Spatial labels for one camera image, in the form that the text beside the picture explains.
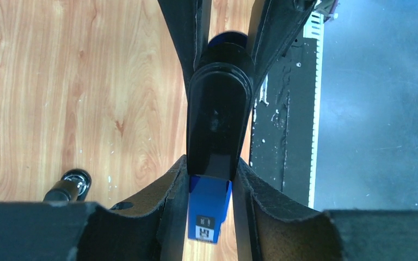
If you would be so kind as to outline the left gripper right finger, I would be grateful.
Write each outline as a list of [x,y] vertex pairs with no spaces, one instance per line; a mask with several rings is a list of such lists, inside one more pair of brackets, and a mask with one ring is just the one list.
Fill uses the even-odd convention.
[[239,260],[418,260],[418,210],[325,210],[276,190],[240,160],[233,182]]

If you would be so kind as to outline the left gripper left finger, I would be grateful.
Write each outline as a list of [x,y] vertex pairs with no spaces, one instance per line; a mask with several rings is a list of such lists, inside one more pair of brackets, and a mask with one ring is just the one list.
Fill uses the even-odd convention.
[[110,209],[96,202],[0,202],[0,260],[181,260],[188,189],[181,156]]

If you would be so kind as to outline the blue stapler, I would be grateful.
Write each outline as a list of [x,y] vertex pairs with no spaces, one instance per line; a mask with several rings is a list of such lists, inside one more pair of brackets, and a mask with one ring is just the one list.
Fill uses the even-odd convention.
[[223,32],[208,44],[187,94],[188,237],[218,242],[251,106],[247,36]]

